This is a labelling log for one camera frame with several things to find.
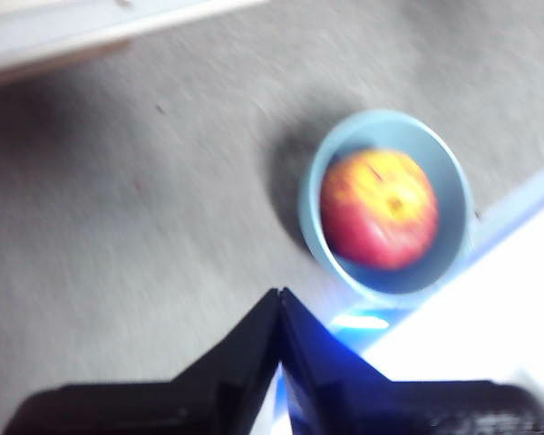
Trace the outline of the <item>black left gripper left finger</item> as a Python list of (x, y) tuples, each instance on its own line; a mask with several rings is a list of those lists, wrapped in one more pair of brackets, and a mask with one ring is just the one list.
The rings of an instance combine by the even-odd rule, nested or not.
[(279, 363), (281, 294), (268, 291), (174, 379), (65, 385), (25, 399), (7, 434), (248, 434)]

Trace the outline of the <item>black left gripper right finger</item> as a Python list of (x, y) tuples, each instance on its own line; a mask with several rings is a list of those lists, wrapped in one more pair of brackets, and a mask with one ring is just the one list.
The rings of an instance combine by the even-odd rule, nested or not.
[(287, 288), (280, 292), (280, 327), (297, 434), (544, 434), (544, 408), (519, 387), (387, 379)]

